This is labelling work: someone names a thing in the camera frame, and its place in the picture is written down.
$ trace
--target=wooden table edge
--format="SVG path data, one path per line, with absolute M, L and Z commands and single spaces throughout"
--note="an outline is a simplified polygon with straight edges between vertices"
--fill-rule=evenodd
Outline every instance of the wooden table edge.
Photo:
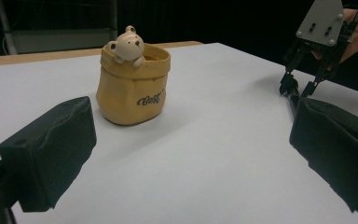
M 201 45 L 198 41 L 181 41 L 171 43 L 153 44 L 163 49 L 179 48 L 187 46 Z M 101 49 L 76 49 L 66 51 L 18 54 L 18 55 L 4 55 L 0 56 L 0 65 L 13 64 L 13 63 L 32 63 L 48 60 L 57 60 L 65 58 L 84 57 L 101 54 Z

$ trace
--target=tan pot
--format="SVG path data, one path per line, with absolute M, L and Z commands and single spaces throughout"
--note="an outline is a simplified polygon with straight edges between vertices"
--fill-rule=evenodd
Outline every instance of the tan pot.
M 117 63 L 106 46 L 101 53 L 101 77 L 96 98 L 103 116 L 115 124 L 133 125 L 152 119 L 165 104 L 171 54 L 145 44 L 145 61 Z

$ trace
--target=bear ear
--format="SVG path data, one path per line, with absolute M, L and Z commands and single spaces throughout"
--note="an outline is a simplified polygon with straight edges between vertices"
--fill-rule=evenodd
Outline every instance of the bear ear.
M 136 30 L 133 26 L 129 25 L 126 27 L 126 32 L 132 32 L 136 34 Z
M 107 43 L 107 48 L 110 51 L 113 51 L 116 48 L 116 41 L 109 41 L 109 43 Z

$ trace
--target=table surface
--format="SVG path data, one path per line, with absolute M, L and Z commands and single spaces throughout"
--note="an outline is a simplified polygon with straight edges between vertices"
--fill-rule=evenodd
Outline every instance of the table surface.
M 0 65 L 0 143 L 53 106 L 88 96 L 97 145 L 56 207 L 27 223 L 358 223 L 289 144 L 284 67 L 212 43 L 169 48 L 160 115 L 121 127 L 95 93 L 100 54 Z M 312 76 L 293 73 L 302 90 Z M 325 81 L 312 98 L 358 116 L 358 91 Z

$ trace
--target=ceramic figurine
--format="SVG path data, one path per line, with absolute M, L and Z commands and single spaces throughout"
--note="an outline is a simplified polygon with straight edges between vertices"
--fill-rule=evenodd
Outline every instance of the ceramic figurine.
M 115 60 L 118 63 L 133 61 L 133 66 L 139 67 L 145 60 L 144 41 L 136 34 L 135 28 L 131 25 L 127 26 L 124 34 L 118 36 L 116 40 L 110 41 L 107 47 L 111 53 L 115 54 Z
M 96 99 L 103 116 L 119 125 L 134 125 L 161 113 L 166 98 L 171 54 L 144 43 L 133 26 L 101 52 Z

